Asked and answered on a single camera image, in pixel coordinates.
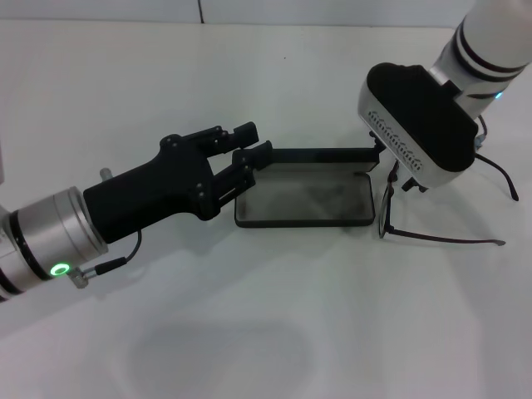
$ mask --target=black stripe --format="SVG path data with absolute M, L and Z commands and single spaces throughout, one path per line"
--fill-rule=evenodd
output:
M 494 82 L 511 81 L 512 79 L 514 79 L 521 73 L 519 72 L 515 75 L 500 77 L 500 76 L 486 75 L 485 73 L 477 71 L 461 55 L 460 48 L 458 48 L 458 38 L 456 36 L 456 33 L 455 33 L 455 36 L 453 36 L 452 38 L 452 50 L 455 53 L 456 60 L 461 65 L 461 67 L 464 68 L 466 71 L 468 71 L 471 75 L 478 77 L 479 79 L 482 79 L 483 81 L 494 81 Z
M 525 64 L 523 66 L 518 66 L 516 68 L 505 68 L 503 66 L 497 66 L 489 63 L 484 58 L 481 58 L 469 45 L 469 43 L 466 40 L 466 35 L 464 34 L 464 23 L 462 22 L 460 26 L 458 27 L 458 31 L 460 32 L 460 40 L 462 43 L 462 46 L 464 47 L 465 52 L 471 59 L 479 64 L 481 67 L 484 67 L 485 69 L 489 69 L 493 72 L 499 72 L 499 73 L 512 73 L 512 72 L 521 72 L 523 71 L 528 64 Z
M 9 215 L 9 225 L 11 227 L 11 233 L 13 234 L 13 238 L 15 239 L 15 242 L 17 243 L 18 249 L 20 249 L 20 253 L 24 257 L 24 260 L 26 260 L 26 263 L 30 267 L 30 269 L 42 281 L 51 280 L 53 277 L 49 276 L 42 269 L 41 265 L 37 262 L 37 260 L 33 256 L 32 251 L 27 246 L 27 242 L 24 239 L 24 234 L 22 234 L 20 224 L 18 223 L 18 211 L 17 210 Z
M 0 286 L 2 286 L 3 289 L 6 290 L 6 292 L 10 293 L 11 295 L 19 295 L 23 293 L 24 291 L 21 291 L 17 287 L 13 285 L 11 281 L 6 277 L 6 275 L 3 273 L 3 271 L 0 269 Z
M 468 94 L 468 97 L 475 98 L 477 100 L 485 100 L 488 98 L 495 98 L 497 95 L 499 95 L 501 91 L 497 91 L 496 93 L 490 93 L 490 94 Z

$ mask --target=black wire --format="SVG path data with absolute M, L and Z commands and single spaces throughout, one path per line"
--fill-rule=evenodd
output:
M 131 252 L 131 254 L 126 258 L 126 262 L 129 262 L 135 257 L 136 253 L 139 252 L 140 245 L 142 244 L 142 231 L 139 230 L 136 233 L 137 233 L 136 245 L 133 248 L 133 252 Z
M 480 124 L 482 125 L 482 129 L 484 129 L 484 137 L 487 137 L 488 136 L 488 125 L 485 123 L 484 121 L 484 117 L 482 115 L 479 115 L 479 121 L 480 121 Z
M 131 254 L 127 256 L 127 258 L 122 257 L 122 258 L 113 259 L 108 262 L 104 262 L 103 264 L 98 264 L 91 270 L 94 270 L 98 276 L 101 276 L 102 274 L 109 273 L 111 270 L 115 270 L 116 268 L 124 266 L 125 264 L 130 262 L 133 259 L 133 257 L 136 255 L 136 253 L 139 252 L 140 245 L 142 244 L 142 232 L 139 230 L 136 233 L 137 233 L 136 245 L 133 248 L 133 252 L 131 252 Z

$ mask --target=cable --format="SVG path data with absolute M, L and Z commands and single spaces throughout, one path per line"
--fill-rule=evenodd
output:
M 137 231 L 136 245 L 133 248 L 133 252 L 131 252 L 131 254 L 126 258 L 126 262 L 129 262 L 135 257 L 136 253 L 139 252 L 139 248 L 141 244 L 142 244 L 142 231 L 139 230 Z
M 484 129 L 484 132 L 481 135 L 475 137 L 475 151 L 478 151 L 482 147 L 482 143 L 488 136 L 488 125 L 485 123 L 484 117 L 482 115 L 479 115 L 479 121 L 482 125 L 482 129 Z
M 139 248 L 141 244 L 142 244 L 142 232 L 139 230 L 137 231 L 136 245 L 133 248 L 133 251 L 131 252 L 131 254 L 129 254 L 127 257 L 113 259 L 108 262 L 104 262 L 103 264 L 98 264 L 94 268 L 89 268 L 85 270 L 83 274 L 85 274 L 88 278 L 92 278 L 95 276 L 101 276 L 102 274 L 109 273 L 111 270 L 115 270 L 116 268 L 124 266 L 125 264 L 130 262 L 135 257 L 137 252 L 139 252 Z
M 482 125 L 482 129 L 484 129 L 484 137 L 488 136 L 488 125 L 484 121 L 484 117 L 482 115 L 479 115 L 479 121 Z

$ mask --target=eyeglass temple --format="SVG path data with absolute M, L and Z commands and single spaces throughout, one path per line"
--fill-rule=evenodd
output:
M 502 169 L 500 166 L 498 166 L 493 160 L 488 160 L 483 155 L 475 154 L 475 158 L 477 160 L 481 160 L 481 161 L 485 162 L 489 166 L 493 166 L 500 173 L 502 173 L 503 176 L 506 178 L 506 181 L 508 182 L 508 186 L 510 187 L 510 193 L 511 193 L 512 199 L 514 201 L 519 201 L 519 196 L 517 195 L 517 190 L 515 189 L 514 183 L 512 182 L 512 179 L 510 178 L 510 176 L 506 173 L 506 171 L 504 169 Z
M 432 235 L 424 235 L 417 233 L 410 233 L 404 230 L 397 230 L 391 228 L 388 231 L 389 234 L 400 235 L 402 237 L 407 237 L 409 239 L 423 239 L 425 241 L 436 241 L 437 243 L 448 243 L 448 244 L 497 244 L 500 247 L 506 245 L 505 241 L 500 239 L 446 239 L 443 237 L 434 237 Z
M 397 181 L 397 171 L 399 170 L 399 160 L 396 160 L 393 164 L 393 168 L 388 175 L 388 183 L 393 183 Z

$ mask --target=black tray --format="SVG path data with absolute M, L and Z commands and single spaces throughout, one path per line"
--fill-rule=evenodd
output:
M 233 157 L 245 157 L 235 151 Z M 273 150 L 256 185 L 235 200 L 242 228 L 355 227 L 375 219 L 372 181 L 380 148 Z

